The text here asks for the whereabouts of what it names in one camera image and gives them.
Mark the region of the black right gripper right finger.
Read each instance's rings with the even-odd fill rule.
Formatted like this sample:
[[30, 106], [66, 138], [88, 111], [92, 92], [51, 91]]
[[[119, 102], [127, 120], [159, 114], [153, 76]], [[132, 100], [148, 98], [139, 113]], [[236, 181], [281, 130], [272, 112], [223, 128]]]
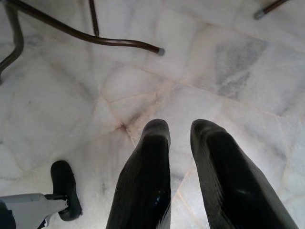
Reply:
[[298, 229], [263, 172], [224, 128], [193, 121], [191, 150], [210, 229]]

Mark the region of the grey robot right leg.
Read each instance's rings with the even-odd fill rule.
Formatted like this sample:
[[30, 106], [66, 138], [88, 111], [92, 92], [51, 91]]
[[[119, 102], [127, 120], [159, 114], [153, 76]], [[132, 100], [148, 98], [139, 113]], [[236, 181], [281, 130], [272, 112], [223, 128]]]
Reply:
[[38, 229], [48, 226], [51, 216], [68, 207], [66, 200], [47, 199], [43, 194], [22, 194], [0, 197], [16, 223], [16, 229]]

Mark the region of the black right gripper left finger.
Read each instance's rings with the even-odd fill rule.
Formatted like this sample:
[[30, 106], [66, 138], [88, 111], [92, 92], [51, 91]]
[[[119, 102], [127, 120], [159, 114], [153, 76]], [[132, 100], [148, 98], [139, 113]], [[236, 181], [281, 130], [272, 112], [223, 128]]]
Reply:
[[170, 229], [170, 143], [164, 120], [146, 124], [119, 175], [106, 229]]

